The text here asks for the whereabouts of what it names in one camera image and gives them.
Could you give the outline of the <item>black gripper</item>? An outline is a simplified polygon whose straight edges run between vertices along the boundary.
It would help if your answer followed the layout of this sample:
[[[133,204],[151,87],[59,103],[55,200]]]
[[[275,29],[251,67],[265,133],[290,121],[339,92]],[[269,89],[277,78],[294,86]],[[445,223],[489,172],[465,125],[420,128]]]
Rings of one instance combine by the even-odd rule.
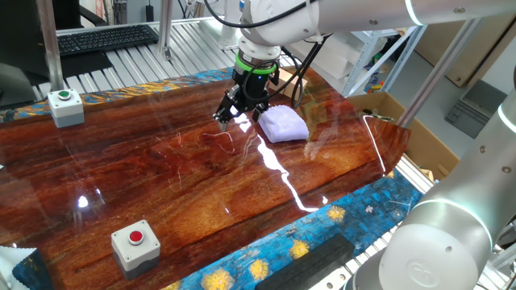
[[[213,119],[218,122],[221,131],[226,131],[229,121],[241,115],[239,109],[254,109],[252,120],[259,122],[261,115],[269,108],[266,85],[269,80],[279,80],[277,66],[273,66],[273,70],[267,74],[258,73],[258,69],[253,72],[246,82],[245,89],[250,98],[247,98],[242,91],[247,75],[248,70],[240,66],[233,68],[232,78],[238,85],[238,89],[236,93],[234,90],[227,90],[218,109],[213,114]]]

